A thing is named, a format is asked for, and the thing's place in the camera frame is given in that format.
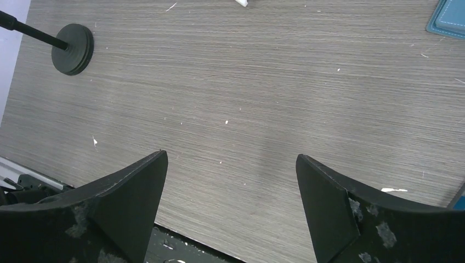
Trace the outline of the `blue leather card holder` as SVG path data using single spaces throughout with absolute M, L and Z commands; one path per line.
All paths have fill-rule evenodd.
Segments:
M 464 39 L 464 0 L 440 0 L 426 30 L 445 37 Z

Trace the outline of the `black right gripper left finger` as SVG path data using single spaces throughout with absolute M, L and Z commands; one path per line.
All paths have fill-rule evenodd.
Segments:
M 73 187 L 1 158 L 1 262 L 142 262 L 168 155 Z

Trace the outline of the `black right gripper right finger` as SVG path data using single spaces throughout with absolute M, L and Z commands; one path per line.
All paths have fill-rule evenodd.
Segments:
M 464 262 L 464 211 L 390 195 L 300 154 L 317 262 Z

